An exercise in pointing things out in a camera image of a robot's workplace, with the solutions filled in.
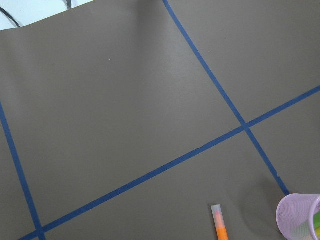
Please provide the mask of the orange highlighter pen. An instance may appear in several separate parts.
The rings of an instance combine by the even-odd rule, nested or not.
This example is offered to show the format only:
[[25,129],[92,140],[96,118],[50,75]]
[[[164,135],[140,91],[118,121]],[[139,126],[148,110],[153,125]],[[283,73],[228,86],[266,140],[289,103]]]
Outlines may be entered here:
[[218,240],[229,240],[221,206],[216,204],[212,205],[210,208]]

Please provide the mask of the green highlighter pen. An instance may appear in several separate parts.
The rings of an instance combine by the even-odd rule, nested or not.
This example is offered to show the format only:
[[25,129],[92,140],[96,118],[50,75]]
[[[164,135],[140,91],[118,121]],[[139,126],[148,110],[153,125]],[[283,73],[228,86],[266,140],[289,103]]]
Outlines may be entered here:
[[317,212],[313,216],[313,228],[317,230],[320,227],[320,212]]

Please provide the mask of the pink mesh pen holder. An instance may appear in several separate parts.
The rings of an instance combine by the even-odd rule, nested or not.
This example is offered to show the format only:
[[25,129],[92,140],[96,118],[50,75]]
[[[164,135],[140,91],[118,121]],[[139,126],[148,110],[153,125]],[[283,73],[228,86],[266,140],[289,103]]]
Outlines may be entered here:
[[293,193],[285,196],[276,209],[276,223],[287,240],[318,240],[313,217],[320,211],[319,194]]

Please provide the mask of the brown paper table mat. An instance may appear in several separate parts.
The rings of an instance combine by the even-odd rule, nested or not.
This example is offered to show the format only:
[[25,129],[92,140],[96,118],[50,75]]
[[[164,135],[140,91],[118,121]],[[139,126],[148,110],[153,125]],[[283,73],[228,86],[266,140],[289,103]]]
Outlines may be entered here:
[[3,240],[281,240],[320,191],[317,0],[96,0],[0,33]]

